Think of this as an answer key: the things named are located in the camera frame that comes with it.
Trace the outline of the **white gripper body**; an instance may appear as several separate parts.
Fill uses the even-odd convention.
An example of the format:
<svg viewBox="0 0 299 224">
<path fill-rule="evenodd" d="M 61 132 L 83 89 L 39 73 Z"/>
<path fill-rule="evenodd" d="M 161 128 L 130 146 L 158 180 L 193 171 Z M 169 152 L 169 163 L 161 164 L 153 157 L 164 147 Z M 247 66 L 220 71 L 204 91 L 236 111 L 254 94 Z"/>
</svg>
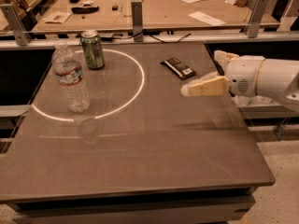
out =
<svg viewBox="0 0 299 224">
<path fill-rule="evenodd" d="M 224 75 L 230 80 L 230 92 L 245 97 L 255 96 L 258 71 L 264 60 L 263 56 L 246 55 L 228 62 Z"/>
</svg>

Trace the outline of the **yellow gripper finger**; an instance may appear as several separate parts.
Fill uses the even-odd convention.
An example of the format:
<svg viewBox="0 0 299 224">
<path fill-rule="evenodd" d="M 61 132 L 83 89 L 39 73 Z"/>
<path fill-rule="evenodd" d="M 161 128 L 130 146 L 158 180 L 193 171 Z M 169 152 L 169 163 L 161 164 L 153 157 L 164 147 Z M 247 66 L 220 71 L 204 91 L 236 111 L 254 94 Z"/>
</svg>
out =
<svg viewBox="0 0 299 224">
<path fill-rule="evenodd" d="M 190 81 L 180 89 L 186 97 L 221 96 L 230 89 L 230 81 L 226 76 L 220 76 L 217 72 L 211 72 L 199 79 Z"/>
<path fill-rule="evenodd" d="M 214 59 L 216 62 L 221 66 L 223 70 L 226 69 L 228 63 L 234 59 L 237 59 L 238 55 L 231 53 L 231 52 L 226 52 L 223 50 L 215 50 L 214 51 Z"/>
</svg>

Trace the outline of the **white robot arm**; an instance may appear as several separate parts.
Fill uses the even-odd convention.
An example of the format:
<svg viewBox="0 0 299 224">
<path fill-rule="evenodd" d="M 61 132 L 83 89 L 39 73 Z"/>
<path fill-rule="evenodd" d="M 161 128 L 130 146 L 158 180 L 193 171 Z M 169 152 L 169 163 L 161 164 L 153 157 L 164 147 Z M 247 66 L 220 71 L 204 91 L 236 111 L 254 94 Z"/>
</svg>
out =
<svg viewBox="0 0 299 224">
<path fill-rule="evenodd" d="M 299 111 L 298 61 L 239 56 L 222 50 L 216 50 L 214 58 L 224 75 L 211 72 L 183 85 L 183 96 L 221 96 L 230 91 L 243 97 L 271 98 L 290 110 Z"/>
</svg>

